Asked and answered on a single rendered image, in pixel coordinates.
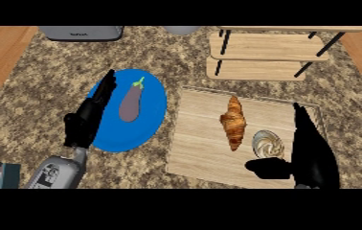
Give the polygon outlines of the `grey toaster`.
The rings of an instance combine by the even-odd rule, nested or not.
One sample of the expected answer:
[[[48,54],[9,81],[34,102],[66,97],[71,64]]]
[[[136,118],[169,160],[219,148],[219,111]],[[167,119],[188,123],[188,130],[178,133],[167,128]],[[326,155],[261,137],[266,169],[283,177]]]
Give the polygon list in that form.
[[[122,26],[40,26],[49,40],[114,41],[122,38]]]

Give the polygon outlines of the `pale grey round vessel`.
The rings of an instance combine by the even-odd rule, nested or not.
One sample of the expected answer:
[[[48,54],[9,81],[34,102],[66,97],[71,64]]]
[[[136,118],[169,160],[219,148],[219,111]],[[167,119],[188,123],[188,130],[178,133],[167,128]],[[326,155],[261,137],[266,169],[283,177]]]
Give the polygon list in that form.
[[[165,29],[173,35],[191,35],[198,31],[200,26],[166,26]]]

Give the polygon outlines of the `wooden tiered shelf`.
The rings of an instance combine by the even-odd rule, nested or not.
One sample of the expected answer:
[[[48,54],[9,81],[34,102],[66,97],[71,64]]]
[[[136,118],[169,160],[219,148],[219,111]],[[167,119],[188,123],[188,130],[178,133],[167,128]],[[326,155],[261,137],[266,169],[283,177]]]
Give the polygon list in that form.
[[[302,81],[329,49],[362,26],[219,26],[210,35],[207,76],[232,81]]]

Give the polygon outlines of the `cream swirl cupcake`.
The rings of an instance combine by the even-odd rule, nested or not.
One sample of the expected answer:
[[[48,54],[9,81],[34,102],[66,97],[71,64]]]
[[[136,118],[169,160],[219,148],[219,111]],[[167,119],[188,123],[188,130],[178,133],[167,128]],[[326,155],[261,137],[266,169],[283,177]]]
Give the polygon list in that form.
[[[284,158],[284,143],[271,130],[259,130],[252,139],[252,148],[259,158]]]

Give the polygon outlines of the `blue round plate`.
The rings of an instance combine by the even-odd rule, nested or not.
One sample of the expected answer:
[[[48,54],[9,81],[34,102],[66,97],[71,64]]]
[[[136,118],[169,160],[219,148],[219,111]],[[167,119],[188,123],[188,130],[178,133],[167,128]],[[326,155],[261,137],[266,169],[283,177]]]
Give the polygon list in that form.
[[[117,70],[94,146],[107,152],[139,147],[156,134],[166,111],[167,93],[157,76],[142,69]]]

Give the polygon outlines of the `purple eggplant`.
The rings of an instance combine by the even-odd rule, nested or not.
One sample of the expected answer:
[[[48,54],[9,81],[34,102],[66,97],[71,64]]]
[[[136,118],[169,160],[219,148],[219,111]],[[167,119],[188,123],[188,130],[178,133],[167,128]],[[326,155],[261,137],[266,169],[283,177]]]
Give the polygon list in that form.
[[[120,103],[119,117],[128,123],[133,122],[139,117],[141,98],[145,89],[144,81],[145,78],[141,78],[132,83],[131,89]]]

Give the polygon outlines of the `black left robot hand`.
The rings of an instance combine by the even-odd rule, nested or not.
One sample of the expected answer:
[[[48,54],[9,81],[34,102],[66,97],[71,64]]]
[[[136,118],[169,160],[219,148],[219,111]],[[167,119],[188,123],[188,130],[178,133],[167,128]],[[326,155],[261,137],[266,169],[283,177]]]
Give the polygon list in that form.
[[[116,90],[116,70],[111,69],[101,80],[97,91],[91,98],[86,98],[76,113],[68,113],[66,122],[66,143],[67,147],[89,148],[99,129],[104,111]]]

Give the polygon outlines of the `dark teal block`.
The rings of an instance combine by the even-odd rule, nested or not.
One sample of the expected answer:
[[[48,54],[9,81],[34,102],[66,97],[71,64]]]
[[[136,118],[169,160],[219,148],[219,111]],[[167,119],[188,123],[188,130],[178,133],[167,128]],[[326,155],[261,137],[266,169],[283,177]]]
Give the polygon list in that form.
[[[20,169],[20,164],[0,163],[0,189],[18,188]]]

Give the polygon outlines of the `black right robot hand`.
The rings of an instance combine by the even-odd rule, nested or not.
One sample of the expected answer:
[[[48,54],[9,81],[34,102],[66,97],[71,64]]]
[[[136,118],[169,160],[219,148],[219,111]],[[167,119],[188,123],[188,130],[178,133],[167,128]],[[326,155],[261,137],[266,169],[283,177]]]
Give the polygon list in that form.
[[[337,190],[342,188],[337,158],[315,127],[308,109],[295,107],[295,139],[292,161],[277,157],[249,160],[246,168],[261,179],[295,177],[296,189]]]

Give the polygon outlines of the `brown croissant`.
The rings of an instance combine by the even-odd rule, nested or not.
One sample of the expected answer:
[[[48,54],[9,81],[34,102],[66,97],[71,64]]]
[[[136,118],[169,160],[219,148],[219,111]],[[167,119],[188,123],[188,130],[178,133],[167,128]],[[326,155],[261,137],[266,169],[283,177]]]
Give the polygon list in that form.
[[[243,143],[247,128],[243,104],[237,96],[230,99],[228,110],[221,115],[219,121],[227,133],[231,150],[235,151]]]

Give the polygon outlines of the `pale wooden tray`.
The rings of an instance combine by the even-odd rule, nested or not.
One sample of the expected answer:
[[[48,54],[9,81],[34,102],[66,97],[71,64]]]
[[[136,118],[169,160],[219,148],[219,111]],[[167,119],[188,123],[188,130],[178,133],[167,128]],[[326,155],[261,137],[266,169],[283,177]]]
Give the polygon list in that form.
[[[247,170],[246,162],[256,158],[252,139],[258,131],[269,130],[281,138],[284,159],[292,159],[295,138],[293,102],[272,98],[241,98],[247,129],[243,144],[231,149],[219,116],[228,110],[234,92],[187,86],[181,89],[181,105],[167,172],[212,182],[256,189],[290,189],[295,180],[262,179]]]

